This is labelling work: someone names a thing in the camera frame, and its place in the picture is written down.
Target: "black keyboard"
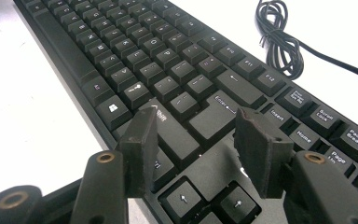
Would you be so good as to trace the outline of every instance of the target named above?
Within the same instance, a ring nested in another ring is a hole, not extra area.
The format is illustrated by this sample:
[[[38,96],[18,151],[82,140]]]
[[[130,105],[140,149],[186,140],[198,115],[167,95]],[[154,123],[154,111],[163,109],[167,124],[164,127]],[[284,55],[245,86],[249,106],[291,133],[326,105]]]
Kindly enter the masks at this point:
[[[295,151],[326,155],[358,189],[358,125],[173,3],[14,1],[110,149],[139,109],[158,110],[144,201],[159,223],[287,222],[282,200],[260,199],[241,169],[239,106],[263,113]],[[47,223],[69,218],[79,181],[46,196]]]

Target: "keyboard frame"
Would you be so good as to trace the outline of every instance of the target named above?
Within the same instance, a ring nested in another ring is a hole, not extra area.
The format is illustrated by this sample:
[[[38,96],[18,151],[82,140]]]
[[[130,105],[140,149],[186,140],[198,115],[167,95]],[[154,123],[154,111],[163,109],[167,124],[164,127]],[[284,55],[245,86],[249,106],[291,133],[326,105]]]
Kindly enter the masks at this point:
[[[106,127],[104,126],[100,117],[96,113],[94,107],[89,103],[87,97],[84,95],[84,93],[82,92],[80,87],[77,85],[77,83],[74,80],[74,78],[72,77],[71,73],[65,67],[64,63],[62,62],[62,60],[60,59],[60,57],[58,56],[56,51],[53,49],[53,47],[49,44],[49,42],[46,39],[46,37],[44,36],[43,32],[38,28],[38,25],[34,22],[34,18],[28,13],[28,10],[23,6],[22,3],[18,3],[18,2],[20,2],[20,0],[14,0],[14,2],[16,3],[16,6],[18,7],[19,11],[21,12],[19,14],[21,14],[22,17],[26,20],[26,23],[28,23],[28,25],[29,25],[28,28],[29,28],[30,33],[32,33],[32,34],[34,34],[34,36],[36,36],[35,41],[38,43],[38,45],[42,49],[42,51],[46,52],[47,55],[46,54],[45,55],[47,56],[47,58],[49,60],[51,60],[50,64],[53,67],[57,68],[57,70],[59,71],[59,73],[63,79],[62,85],[68,86],[68,88],[70,89],[70,91],[68,91],[68,94],[71,95],[72,99],[74,99],[74,97],[75,97],[76,100],[74,101],[74,103],[76,104],[76,107],[79,110],[79,112],[82,114],[83,119],[85,119],[85,121],[88,123],[89,128],[94,133],[94,136],[99,140],[99,143],[103,147],[105,146],[104,149],[114,149],[117,145],[117,141],[113,138],[112,134],[106,129]],[[202,36],[204,36],[204,34],[211,32],[211,31],[213,31],[213,29],[210,28],[209,26],[207,26],[206,24],[204,24],[204,31],[198,33],[197,35],[191,36],[190,41],[193,43],[197,43],[200,40],[200,38]],[[227,39],[227,42],[228,42],[228,44],[233,44],[233,45],[237,46],[235,43],[229,41],[228,39]],[[245,55],[252,55],[249,52],[247,52],[246,50],[244,50],[243,53]],[[263,67],[271,69],[266,64],[264,64],[264,63],[262,63],[262,64],[263,64]],[[289,87],[297,87],[297,88],[301,89],[302,91],[308,93],[310,95],[310,97],[312,98],[313,103],[318,104],[318,105],[325,105],[318,98],[316,98],[315,96],[313,96],[311,93],[307,92],[306,90],[302,89],[300,86],[293,83],[288,78],[283,77],[283,80],[286,83],[284,88],[281,88],[278,92],[276,92],[271,97],[268,97],[266,94],[264,94],[267,101],[264,104],[262,104],[260,107],[258,107],[258,109],[257,109],[258,111],[263,109],[268,103],[271,103],[271,102],[275,103],[275,100],[273,100],[273,99],[275,99],[278,95],[280,95],[282,92],[287,90],[287,88],[289,88]],[[330,106],[328,106],[328,107],[330,109],[332,109],[334,112],[336,112],[339,115],[339,118],[342,121],[344,121],[345,123],[352,123],[352,124],[356,125],[354,122],[352,122],[351,120],[347,119],[346,117],[341,115],[339,112],[337,112],[334,108],[331,108]],[[225,138],[223,138],[221,141],[219,141],[216,145],[214,145],[209,150],[207,150],[204,155],[206,156],[207,153],[212,154],[211,149],[215,148],[215,147],[229,148],[229,146],[232,144],[232,142],[231,142],[232,134],[233,134],[233,131],[231,131]],[[353,161],[353,163],[355,164],[356,169],[349,177],[349,180],[351,182],[358,175],[358,162]],[[177,180],[184,177],[186,175],[186,173],[189,172],[189,170],[191,170],[191,165],[189,167],[185,168],[184,171],[180,172],[180,174],[177,177],[175,177],[173,180],[171,180],[169,182],[169,184],[167,184],[162,189],[160,189],[156,194],[152,194],[152,193],[147,194],[145,196],[146,205],[155,206],[155,207],[160,206],[158,203],[158,196],[160,196],[166,189],[168,189]],[[260,207],[262,207],[263,212],[260,214],[260,216],[257,217],[257,219],[255,220],[254,223],[269,223],[270,221],[276,222],[277,220],[279,220],[280,223],[283,223],[282,221],[285,221],[285,216],[284,216],[283,210],[276,211],[276,206],[281,205],[282,200],[264,201],[264,200],[259,199],[257,196],[257,193],[256,193],[254,187],[252,186],[251,182],[249,181],[249,179],[243,178],[241,172],[236,173],[235,176],[236,177],[234,177],[234,179],[237,179],[238,184],[241,187],[243,187],[244,189],[246,189],[246,191],[256,201],[256,203],[259,204]],[[79,184],[80,184],[80,180],[77,180],[74,183],[63,187],[62,189],[58,189],[57,191],[47,195],[46,197],[44,197],[44,199],[50,205],[56,203],[56,200],[58,198],[65,198],[65,201],[74,200],[75,199],[74,197],[76,197],[76,195],[74,193],[76,193],[76,189],[78,188]],[[167,214],[165,212],[163,212],[163,210],[158,209],[158,210],[154,210],[153,212],[155,213],[154,215],[157,215],[157,217],[161,217],[161,219],[158,220],[159,222],[172,223],[171,220],[169,219],[169,217],[167,216]]]

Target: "enter key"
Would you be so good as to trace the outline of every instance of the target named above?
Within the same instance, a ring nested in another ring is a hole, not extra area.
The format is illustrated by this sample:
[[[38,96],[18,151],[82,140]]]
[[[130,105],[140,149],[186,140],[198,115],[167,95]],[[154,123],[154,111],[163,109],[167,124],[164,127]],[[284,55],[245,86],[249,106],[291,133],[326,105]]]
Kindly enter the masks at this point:
[[[235,127],[238,104],[222,91],[206,100],[208,107],[189,121],[200,144],[209,148]]]

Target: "cable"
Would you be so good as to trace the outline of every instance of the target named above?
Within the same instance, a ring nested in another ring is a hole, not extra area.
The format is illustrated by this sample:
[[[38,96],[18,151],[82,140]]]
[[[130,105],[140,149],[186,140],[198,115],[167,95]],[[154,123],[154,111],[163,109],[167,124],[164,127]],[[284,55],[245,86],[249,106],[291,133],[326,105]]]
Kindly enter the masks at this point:
[[[300,40],[285,33],[284,27],[288,19],[286,4],[280,0],[268,2],[259,1],[255,13],[258,29],[263,35],[260,40],[264,48],[268,43],[266,63],[282,74],[294,80],[304,71],[304,60],[300,47],[306,49],[318,58],[347,69],[358,75],[358,68],[341,62],[304,44]]]

